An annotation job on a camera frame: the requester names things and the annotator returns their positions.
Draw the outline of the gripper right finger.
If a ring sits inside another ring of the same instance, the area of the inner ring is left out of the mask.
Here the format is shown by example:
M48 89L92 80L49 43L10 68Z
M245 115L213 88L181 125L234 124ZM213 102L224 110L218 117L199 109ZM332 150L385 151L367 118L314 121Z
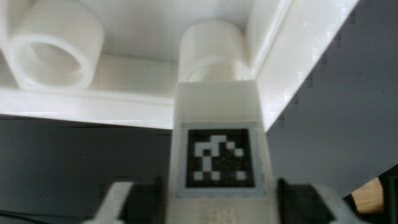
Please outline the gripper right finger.
M314 184L277 180L280 224L367 224L357 217L336 191Z

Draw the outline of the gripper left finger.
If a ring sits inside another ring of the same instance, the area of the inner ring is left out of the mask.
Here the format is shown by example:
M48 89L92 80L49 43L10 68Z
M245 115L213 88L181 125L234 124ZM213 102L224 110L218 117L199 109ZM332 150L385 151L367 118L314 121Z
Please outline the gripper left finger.
M94 217L81 224L154 224L160 196L160 180L113 182Z

